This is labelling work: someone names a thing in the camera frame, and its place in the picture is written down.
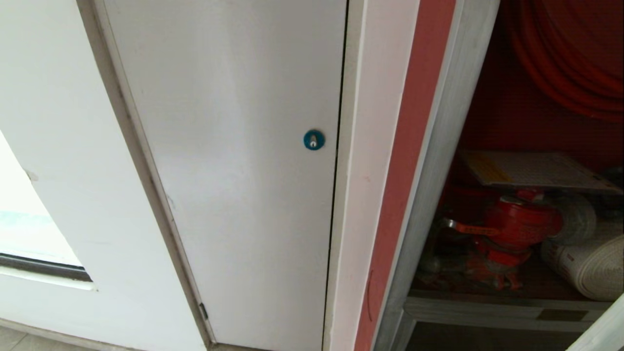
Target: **scuff mark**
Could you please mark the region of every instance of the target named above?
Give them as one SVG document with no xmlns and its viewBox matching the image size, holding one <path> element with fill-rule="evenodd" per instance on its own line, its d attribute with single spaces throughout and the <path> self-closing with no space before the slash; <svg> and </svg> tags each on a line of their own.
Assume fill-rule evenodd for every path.
<svg viewBox="0 0 624 351">
<path fill-rule="evenodd" d="M 29 171 L 29 170 L 27 170 L 25 168 L 23 168 L 23 170 L 24 170 L 24 172 L 26 172 L 26 175 L 28 176 L 28 179 L 31 180 L 31 182 L 36 182 L 37 180 L 39 180 L 39 177 L 35 173 L 33 173 L 33 172 L 31 172 L 31 171 Z"/>
<path fill-rule="evenodd" d="M 169 206 L 171 206 L 171 209 L 175 210 L 175 202 L 173 202 L 173 199 L 171 199 L 169 194 L 166 194 L 165 196 L 167 197 L 167 202 L 169 203 Z"/>
<path fill-rule="evenodd" d="M 368 274 L 368 284 L 366 284 L 366 311 L 368 312 L 369 322 L 373 321 L 373 316 L 371 315 L 371 284 L 373 282 L 374 271 L 374 269 L 371 269 L 370 273 Z"/>
<path fill-rule="evenodd" d="M 107 242 L 107 241 L 87 241 L 86 243 L 92 244 L 92 245 L 106 245 L 106 246 L 112 245 L 111 242 Z"/>
</svg>

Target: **white canvas hose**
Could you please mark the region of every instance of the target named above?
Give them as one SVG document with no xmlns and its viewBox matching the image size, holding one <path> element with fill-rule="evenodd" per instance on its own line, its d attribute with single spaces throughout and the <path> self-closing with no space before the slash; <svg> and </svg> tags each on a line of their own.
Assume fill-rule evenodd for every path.
<svg viewBox="0 0 624 351">
<path fill-rule="evenodd" d="M 622 221 L 599 220 L 595 235 L 578 245 L 542 244 L 542 259 L 589 299 L 615 301 L 624 291 Z"/>
</svg>

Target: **yellow label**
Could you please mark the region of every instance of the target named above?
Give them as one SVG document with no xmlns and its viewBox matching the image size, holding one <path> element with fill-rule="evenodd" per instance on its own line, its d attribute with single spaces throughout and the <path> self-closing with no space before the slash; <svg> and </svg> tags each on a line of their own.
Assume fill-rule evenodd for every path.
<svg viewBox="0 0 624 351">
<path fill-rule="evenodd" d="M 507 173 L 496 166 L 494 161 L 480 152 L 466 152 L 464 153 L 464 160 L 485 184 L 513 181 Z"/>
</svg>

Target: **white door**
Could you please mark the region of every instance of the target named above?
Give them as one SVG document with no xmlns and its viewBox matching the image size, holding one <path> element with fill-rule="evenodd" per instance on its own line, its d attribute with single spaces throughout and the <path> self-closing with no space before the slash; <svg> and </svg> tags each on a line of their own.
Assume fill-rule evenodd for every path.
<svg viewBox="0 0 624 351">
<path fill-rule="evenodd" d="M 321 350 L 346 1 L 105 10 L 217 341 Z"/>
</svg>

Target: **tile floor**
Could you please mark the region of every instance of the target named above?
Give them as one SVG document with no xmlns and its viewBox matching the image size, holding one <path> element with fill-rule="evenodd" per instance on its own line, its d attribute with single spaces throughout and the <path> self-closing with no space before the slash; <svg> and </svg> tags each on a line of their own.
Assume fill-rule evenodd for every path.
<svg viewBox="0 0 624 351">
<path fill-rule="evenodd" d="M 92 351 L 0 327 L 0 351 Z"/>
</svg>

